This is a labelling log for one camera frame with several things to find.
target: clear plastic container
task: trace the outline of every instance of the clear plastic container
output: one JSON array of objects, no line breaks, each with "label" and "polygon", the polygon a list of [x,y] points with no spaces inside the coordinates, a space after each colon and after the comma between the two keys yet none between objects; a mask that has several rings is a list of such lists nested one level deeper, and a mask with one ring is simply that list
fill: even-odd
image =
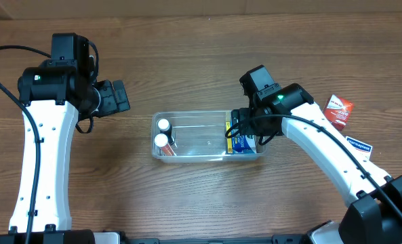
[{"label": "clear plastic container", "polygon": [[[153,116],[151,126],[151,152],[154,158],[165,163],[201,163],[208,161],[251,161],[256,160],[266,151],[265,146],[256,143],[257,153],[227,154],[226,117],[229,110],[160,112]],[[167,119],[172,124],[172,145],[176,156],[164,155],[154,144],[154,138],[160,133],[157,122]]]}]

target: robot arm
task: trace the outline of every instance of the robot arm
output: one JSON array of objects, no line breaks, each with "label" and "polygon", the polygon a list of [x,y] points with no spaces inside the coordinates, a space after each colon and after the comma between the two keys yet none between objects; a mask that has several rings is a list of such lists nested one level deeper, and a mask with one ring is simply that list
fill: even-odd
[{"label": "robot arm", "polygon": [[[27,68],[18,80],[21,103],[32,115],[40,135],[41,166],[37,185],[33,232],[70,230],[68,171],[71,142],[77,122],[129,109],[122,81],[96,81],[89,56],[90,42],[74,33],[54,34],[52,58]],[[12,232],[26,232],[35,171],[35,137],[24,114],[25,143],[20,191],[9,222]]]},{"label": "robot arm", "polygon": [[[386,183],[386,177],[390,178],[387,172],[366,160],[345,140],[344,136],[324,117],[316,103],[304,103],[292,109],[291,114],[313,121],[333,134],[361,162],[380,186]],[[345,206],[349,207],[352,202],[358,200],[358,192],[375,191],[374,186],[363,177],[362,172],[356,168],[345,152],[324,133],[304,122],[288,118],[282,120],[282,132],[284,136],[299,145],[323,170],[341,194]]]},{"label": "robot arm", "polygon": [[[33,101],[27,108],[38,124],[41,143],[41,167],[35,202],[33,232],[54,224],[56,230],[71,229],[68,206],[68,171],[71,141],[79,111],[69,102],[56,105],[54,100]],[[17,204],[9,229],[26,232],[35,171],[35,141],[29,120],[24,117],[24,155]]]},{"label": "robot arm", "polygon": [[[340,224],[329,222],[311,231],[311,243],[402,243],[402,176],[392,179],[357,153],[298,84],[282,89],[264,66],[247,72],[240,83],[249,97],[249,108],[233,110],[233,118],[238,121],[233,126],[238,125],[239,134],[270,136],[269,140],[285,135],[293,140],[334,183],[348,207]],[[338,143],[345,146],[365,173]]]}]

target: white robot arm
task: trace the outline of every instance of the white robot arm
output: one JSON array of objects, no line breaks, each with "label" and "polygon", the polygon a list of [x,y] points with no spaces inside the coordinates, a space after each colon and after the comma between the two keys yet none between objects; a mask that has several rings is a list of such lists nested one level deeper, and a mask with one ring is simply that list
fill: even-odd
[{"label": "white robot arm", "polygon": [[[323,126],[361,162],[377,184],[382,186],[386,183],[386,176],[390,177],[390,175],[359,154],[325,118],[318,104],[304,103],[292,109],[291,114]],[[282,132],[284,136],[299,145],[323,170],[338,189],[346,207],[358,200],[358,192],[375,191],[375,187],[363,177],[362,172],[357,169],[350,157],[326,134],[304,122],[288,118],[284,118],[282,121]]]},{"label": "white robot arm", "polygon": [[[69,102],[56,105],[55,100],[32,101],[27,108],[38,124],[41,143],[41,168],[35,203],[33,232],[55,224],[56,230],[71,229],[68,206],[68,172],[74,128],[79,111]],[[24,155],[20,190],[9,229],[26,232],[35,171],[35,140],[29,120],[24,116]]]}]

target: red packet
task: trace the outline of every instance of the red packet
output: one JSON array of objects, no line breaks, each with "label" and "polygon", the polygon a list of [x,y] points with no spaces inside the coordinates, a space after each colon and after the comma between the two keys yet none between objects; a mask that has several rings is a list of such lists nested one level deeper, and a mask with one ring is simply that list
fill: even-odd
[{"label": "red packet", "polygon": [[353,110],[353,106],[353,103],[345,100],[344,98],[331,95],[330,100],[324,107],[324,116],[338,131],[342,131],[347,124],[348,118]]}]

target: wooden table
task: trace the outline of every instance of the wooden table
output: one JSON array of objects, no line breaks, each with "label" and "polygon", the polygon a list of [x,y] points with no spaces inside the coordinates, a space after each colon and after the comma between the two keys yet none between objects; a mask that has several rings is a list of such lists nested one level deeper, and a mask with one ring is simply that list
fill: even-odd
[{"label": "wooden table", "polygon": [[[402,13],[0,21],[0,45],[50,52],[53,33],[76,32],[100,53],[101,79],[123,79],[132,109],[75,133],[69,203],[73,228],[129,237],[266,237],[340,221],[346,208],[313,161],[287,138],[247,163],[166,165],[151,157],[155,112],[247,106],[238,79],[264,64],[282,86],[299,83],[323,106],[355,103],[344,135],[402,174]],[[0,81],[42,56],[0,52]],[[0,234],[18,196],[20,110],[0,91]]]}]

